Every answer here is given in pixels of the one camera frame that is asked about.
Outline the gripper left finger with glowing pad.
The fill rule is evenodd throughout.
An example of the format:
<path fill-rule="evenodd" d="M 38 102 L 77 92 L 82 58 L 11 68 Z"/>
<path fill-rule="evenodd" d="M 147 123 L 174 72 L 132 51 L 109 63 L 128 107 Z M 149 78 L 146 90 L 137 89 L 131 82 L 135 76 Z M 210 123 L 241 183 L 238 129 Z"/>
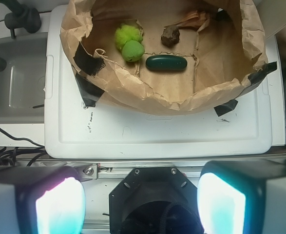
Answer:
<path fill-rule="evenodd" d="M 75 168 L 0 166 L 0 234 L 79 234 L 85 212 Z"/>

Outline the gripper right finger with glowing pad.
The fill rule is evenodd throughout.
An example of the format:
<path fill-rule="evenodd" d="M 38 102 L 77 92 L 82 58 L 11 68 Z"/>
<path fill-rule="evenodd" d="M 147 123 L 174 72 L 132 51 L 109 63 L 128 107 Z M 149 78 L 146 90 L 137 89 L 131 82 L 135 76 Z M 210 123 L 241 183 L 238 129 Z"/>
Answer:
<path fill-rule="evenodd" d="M 207 234 L 286 234 L 286 159 L 207 162 L 197 206 Z"/>

